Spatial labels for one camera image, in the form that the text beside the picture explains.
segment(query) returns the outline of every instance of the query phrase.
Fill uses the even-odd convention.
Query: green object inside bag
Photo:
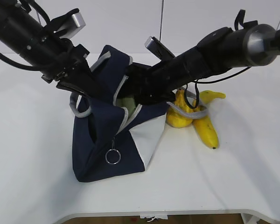
[[[117,99],[116,106],[125,107],[129,112],[128,117],[130,117],[136,110],[136,103],[135,103],[135,99],[133,97]]]

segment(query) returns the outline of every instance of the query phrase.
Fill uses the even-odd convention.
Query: floor
[[[240,214],[222,215],[184,215],[169,216],[168,220],[157,220],[157,224],[243,224]],[[139,217],[83,217],[74,218],[63,224],[145,224],[145,219]]]

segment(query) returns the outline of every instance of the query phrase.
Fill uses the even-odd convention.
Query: metal ring
[[[119,159],[118,159],[117,162],[113,162],[113,163],[112,163],[112,162],[109,162],[109,161],[108,161],[107,156],[108,156],[108,154],[109,154],[110,152],[112,152],[112,151],[118,153],[118,155],[119,155]],[[117,164],[117,163],[120,162],[120,160],[121,160],[121,154],[120,154],[120,152],[119,152],[118,150],[116,150],[116,149],[110,149],[110,150],[109,150],[108,152],[106,152],[106,154],[105,154],[105,160],[106,160],[106,162],[107,162],[108,164],[115,165],[115,164]]]

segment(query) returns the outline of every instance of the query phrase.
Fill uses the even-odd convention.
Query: gray strap
[[[104,60],[109,59],[111,57],[111,53],[110,51],[108,51],[107,53],[103,54],[101,57],[99,57],[99,59],[90,67],[91,71],[94,71],[95,69],[97,69],[97,67],[104,62]],[[70,95],[70,108],[71,111],[73,111],[74,115],[77,118],[86,118],[91,114],[91,108],[89,106],[89,108],[84,111],[84,112],[79,112],[77,109],[77,101],[78,101],[78,97],[79,94],[72,92]]]
[[[187,97],[188,98],[193,98],[196,99],[196,95],[190,91],[187,90]],[[205,104],[200,100],[199,105],[204,107],[203,111],[198,111],[198,112],[193,112],[193,113],[187,113],[185,112],[183,109],[181,109],[180,107],[176,106],[174,103],[171,102],[167,102],[168,105],[171,106],[171,108],[179,113],[180,115],[182,115],[183,117],[189,118],[189,119],[200,119],[200,118],[204,118],[205,116],[207,116],[209,114],[209,110],[207,109],[207,107],[205,106]]]
[[[70,108],[71,111],[73,111],[74,115],[77,118],[86,118],[91,114],[91,108],[89,107],[86,111],[84,112],[79,112],[77,109],[77,101],[78,101],[79,94],[72,92],[70,95]]]

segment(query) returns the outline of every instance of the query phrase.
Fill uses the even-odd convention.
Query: white background
[[[51,19],[79,8],[87,26],[72,40],[91,53],[100,53],[106,44],[126,53],[147,53],[146,39],[160,37],[162,0],[37,2]],[[184,52],[208,33],[233,27],[241,8],[246,10],[246,21],[259,20],[275,28],[280,22],[280,0],[164,0],[161,40],[172,52]],[[12,53],[1,43],[0,51]]]

